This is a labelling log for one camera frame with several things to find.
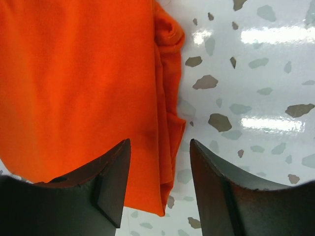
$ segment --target orange towel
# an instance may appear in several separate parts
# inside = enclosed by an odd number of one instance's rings
[[[185,121],[180,26],[150,0],[0,1],[0,157],[50,181],[130,138],[125,205],[163,216]]]

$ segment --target fabric fold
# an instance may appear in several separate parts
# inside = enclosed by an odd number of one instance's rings
[[[5,0],[0,29],[5,166],[47,182],[130,138],[125,205],[165,215],[185,128],[178,23],[148,0]]]

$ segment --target glossy surface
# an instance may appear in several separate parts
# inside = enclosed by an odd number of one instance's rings
[[[192,138],[268,180],[315,178],[315,0],[160,2],[187,35],[179,113],[188,125],[167,216],[125,208],[118,236],[201,236]]]

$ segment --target terrazzo floor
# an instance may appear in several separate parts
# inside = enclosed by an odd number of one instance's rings
[[[160,2],[187,36],[178,111],[188,125],[166,216],[125,208],[117,236],[202,236],[192,138],[265,179],[315,179],[315,0]]]

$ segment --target orange cloth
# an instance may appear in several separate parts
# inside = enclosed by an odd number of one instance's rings
[[[50,181],[130,138],[125,205],[163,216],[184,33],[150,0],[0,1],[0,157]]]

